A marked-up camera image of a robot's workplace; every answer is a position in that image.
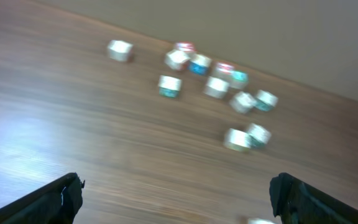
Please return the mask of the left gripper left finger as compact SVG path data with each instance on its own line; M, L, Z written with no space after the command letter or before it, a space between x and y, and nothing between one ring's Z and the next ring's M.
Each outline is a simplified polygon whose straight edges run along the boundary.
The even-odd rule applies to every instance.
M67 173L0 208L0 224L72 224L84 187L76 172Z

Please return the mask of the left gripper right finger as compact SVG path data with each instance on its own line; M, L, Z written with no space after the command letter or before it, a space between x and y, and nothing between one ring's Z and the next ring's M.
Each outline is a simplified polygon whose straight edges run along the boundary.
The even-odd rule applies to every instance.
M273 215L283 224L358 224L358 210L282 172L270 181Z

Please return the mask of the blue edged wooden block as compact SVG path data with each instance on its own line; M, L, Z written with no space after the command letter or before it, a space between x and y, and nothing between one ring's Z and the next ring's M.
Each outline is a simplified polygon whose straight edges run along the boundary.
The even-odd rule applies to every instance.
M230 106L240 114L246 114L256 104L255 98L250 93L240 91L229 101Z

